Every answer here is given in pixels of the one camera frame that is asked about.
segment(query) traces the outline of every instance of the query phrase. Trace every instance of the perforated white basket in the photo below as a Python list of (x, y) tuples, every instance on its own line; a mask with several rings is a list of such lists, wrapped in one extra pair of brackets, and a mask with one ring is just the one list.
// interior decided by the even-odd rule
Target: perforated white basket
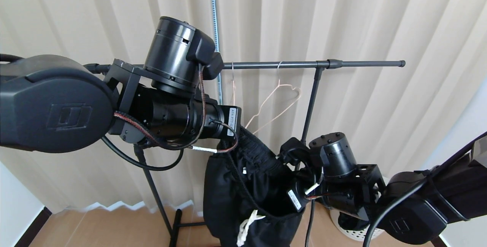
[[(335, 227), (344, 235), (347, 237), (351, 238), (352, 240), (356, 241), (364, 241), (365, 234), (367, 233), (367, 228), (364, 230), (360, 231), (351, 231), (351, 230), (344, 230), (340, 225), (338, 224), (338, 217), (340, 216), (340, 211), (338, 210), (330, 210), (330, 217), (332, 218), (333, 224)], [(382, 229), (376, 229), (374, 233), (372, 234), (372, 239), (378, 237), (384, 230)]]

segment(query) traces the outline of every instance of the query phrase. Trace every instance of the baseboard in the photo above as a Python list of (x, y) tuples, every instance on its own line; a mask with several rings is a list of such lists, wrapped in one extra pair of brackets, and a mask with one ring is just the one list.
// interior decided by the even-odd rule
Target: baseboard
[(29, 246), (51, 215), (51, 211), (44, 207), (21, 236), (17, 244), (15, 244), (15, 247)]
[(433, 243), (434, 247), (449, 247), (441, 237), (434, 238), (431, 243)]

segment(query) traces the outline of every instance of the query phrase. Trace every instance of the wall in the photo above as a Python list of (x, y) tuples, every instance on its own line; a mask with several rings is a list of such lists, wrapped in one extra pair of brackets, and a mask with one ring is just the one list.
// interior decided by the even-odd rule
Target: wall
[[(478, 135), (487, 131), (487, 79), (483, 82), (461, 117), (452, 127), (447, 137), (430, 158), (425, 162), (424, 168), (444, 162), (457, 152), (461, 147), (473, 140)], [(487, 216), (458, 222), (448, 225), (443, 231), (444, 240), (451, 247), (477, 247), (485, 246), (485, 227)]]
[(0, 163), (0, 246), (14, 246), (44, 205)]

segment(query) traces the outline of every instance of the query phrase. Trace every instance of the curtain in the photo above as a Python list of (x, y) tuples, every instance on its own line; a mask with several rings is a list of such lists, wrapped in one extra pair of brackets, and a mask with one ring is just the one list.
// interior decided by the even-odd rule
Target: curtain
[[(486, 0), (216, 0), (220, 51), (226, 62), (406, 60), (404, 68), (325, 70), (308, 140), (344, 132), (357, 162), (379, 164), (385, 176), (421, 166), (487, 74)], [(113, 58), (143, 63), (159, 16), (172, 16), (212, 37), (211, 0), (0, 0), (0, 51), (24, 57), (58, 54), (85, 63)], [(301, 138), (313, 69), (281, 69), (281, 83), (302, 89), (285, 114), (257, 133), (273, 151)], [(242, 124), (257, 113), (278, 81), (276, 70), (225, 70), (224, 103)], [(205, 89), (217, 98), (216, 82)], [(254, 131), (297, 97), (278, 89), (250, 124)], [(128, 155), (131, 145), (110, 139)], [(215, 141), (201, 141), (212, 147)], [(177, 153), (146, 152), (148, 163), (170, 164)], [(202, 206), (208, 154), (186, 151), (170, 171), (153, 172), (161, 197)], [(49, 155), (2, 148), (0, 160), (51, 211), (146, 202), (155, 207), (143, 172), (100, 141)]]

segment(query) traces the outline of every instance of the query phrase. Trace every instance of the pleated curtain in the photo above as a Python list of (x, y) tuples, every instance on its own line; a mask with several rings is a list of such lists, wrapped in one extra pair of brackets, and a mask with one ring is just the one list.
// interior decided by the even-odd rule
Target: pleated curtain
[[(344, 132), (359, 163), (385, 176), (417, 169), (446, 136), (487, 74), (486, 0), (216, 0), (220, 51), (226, 62), (406, 60), (404, 68), (325, 70), (307, 140)], [(81, 64), (145, 61), (161, 15), (213, 36), (211, 0), (0, 0), (0, 52), (58, 54)], [(278, 83), (301, 98), (257, 136), (273, 151), (301, 139), (313, 69), (225, 70), (224, 103), (242, 107), (242, 124)], [(236, 92), (233, 95), (232, 79)], [(205, 89), (218, 98), (216, 81)], [(297, 98), (279, 88), (249, 125), (266, 124)], [(125, 153), (132, 147), (110, 139)], [(200, 141), (213, 147), (214, 140)], [(151, 165), (176, 152), (151, 148)], [(170, 171), (153, 172), (162, 199), (193, 200), (202, 209), (209, 154), (187, 150)], [(1, 148), (0, 160), (51, 211), (155, 201), (143, 172), (99, 141), (66, 154)]]

